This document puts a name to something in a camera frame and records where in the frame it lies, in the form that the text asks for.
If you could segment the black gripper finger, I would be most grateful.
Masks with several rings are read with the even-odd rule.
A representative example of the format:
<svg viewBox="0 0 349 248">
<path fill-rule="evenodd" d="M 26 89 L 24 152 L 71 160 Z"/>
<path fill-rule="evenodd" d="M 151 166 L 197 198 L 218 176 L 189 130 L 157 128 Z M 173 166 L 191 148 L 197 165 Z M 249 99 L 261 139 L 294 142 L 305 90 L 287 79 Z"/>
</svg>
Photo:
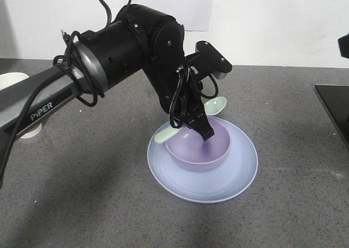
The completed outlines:
<svg viewBox="0 0 349 248">
<path fill-rule="evenodd" d="M 204 141 L 214 136 L 214 129 L 209 123 L 205 112 L 194 115 L 188 120 L 188 126 L 198 132 Z"/>
</svg>

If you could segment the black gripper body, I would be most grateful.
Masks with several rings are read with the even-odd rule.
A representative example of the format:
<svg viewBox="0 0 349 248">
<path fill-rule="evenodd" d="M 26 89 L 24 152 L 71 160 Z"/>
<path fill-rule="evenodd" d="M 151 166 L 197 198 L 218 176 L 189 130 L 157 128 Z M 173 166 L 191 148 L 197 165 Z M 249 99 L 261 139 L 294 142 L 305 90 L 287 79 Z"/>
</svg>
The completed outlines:
<svg viewBox="0 0 349 248">
<path fill-rule="evenodd" d="M 170 72 L 162 72 L 159 77 L 159 100 L 163 110 L 169 114 L 171 123 L 205 123 L 201 79 L 207 77 L 202 70 L 198 74 L 194 69 L 204 67 L 206 59 L 201 53 L 186 56 L 186 62 Z"/>
</svg>

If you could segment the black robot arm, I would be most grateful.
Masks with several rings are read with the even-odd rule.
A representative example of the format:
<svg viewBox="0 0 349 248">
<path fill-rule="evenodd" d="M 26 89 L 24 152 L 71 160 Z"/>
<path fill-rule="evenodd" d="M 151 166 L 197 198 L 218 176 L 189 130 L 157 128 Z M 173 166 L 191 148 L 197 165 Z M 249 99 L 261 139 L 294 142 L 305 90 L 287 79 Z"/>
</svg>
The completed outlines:
<svg viewBox="0 0 349 248">
<path fill-rule="evenodd" d="M 204 112 L 202 79 L 219 71 L 220 55 L 207 41 L 185 55 L 184 27 L 170 15 L 139 4 L 125 6 L 106 28 L 63 34 L 67 48 L 53 66 L 1 90 L 1 169 L 14 141 L 72 99 L 98 98 L 139 70 L 155 89 L 171 125 L 214 135 Z"/>
</svg>

